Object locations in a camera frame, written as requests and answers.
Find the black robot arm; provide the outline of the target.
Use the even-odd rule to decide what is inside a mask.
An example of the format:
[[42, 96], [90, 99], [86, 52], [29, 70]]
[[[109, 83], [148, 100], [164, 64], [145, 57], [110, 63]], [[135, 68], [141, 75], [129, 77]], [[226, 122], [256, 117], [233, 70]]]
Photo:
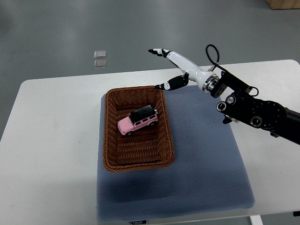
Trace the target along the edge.
[[217, 104], [217, 110], [225, 115], [224, 124], [233, 120], [253, 128], [270, 132], [273, 137], [282, 137], [296, 144], [300, 143], [300, 114], [274, 101], [265, 101], [250, 95], [255, 89], [221, 66], [221, 78], [214, 82], [210, 95], [219, 97], [229, 87], [233, 90], [225, 101]]

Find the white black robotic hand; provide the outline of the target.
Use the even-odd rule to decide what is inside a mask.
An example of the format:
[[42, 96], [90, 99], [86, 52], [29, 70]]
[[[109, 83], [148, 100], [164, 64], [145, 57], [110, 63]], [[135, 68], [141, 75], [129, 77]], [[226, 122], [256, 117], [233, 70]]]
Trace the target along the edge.
[[180, 55], [177, 52], [169, 51], [167, 49], [149, 49], [148, 52], [159, 57], [167, 58], [178, 69], [182, 71], [182, 75], [176, 76], [167, 82], [155, 86], [159, 90], [176, 90], [188, 85], [189, 81], [196, 82], [199, 89], [204, 92], [211, 91], [219, 77], [211, 70], [204, 71], [195, 63]]

